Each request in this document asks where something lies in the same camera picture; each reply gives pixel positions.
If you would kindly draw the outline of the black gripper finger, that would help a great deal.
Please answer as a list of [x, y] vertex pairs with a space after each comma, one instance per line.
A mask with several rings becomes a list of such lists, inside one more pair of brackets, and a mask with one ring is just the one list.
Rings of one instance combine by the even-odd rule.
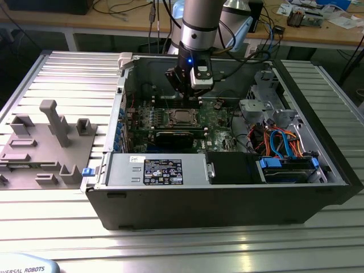
[[189, 96], [190, 101], [196, 102], [198, 107], [201, 107], [203, 105], [202, 97], [203, 95], [209, 93], [211, 91], [211, 88], [207, 89], [192, 89], [189, 90]]
[[187, 106], [189, 102], [189, 78], [185, 70], [179, 67], [169, 68], [165, 72], [165, 76], [173, 89], [179, 93], [182, 99], [181, 104]]

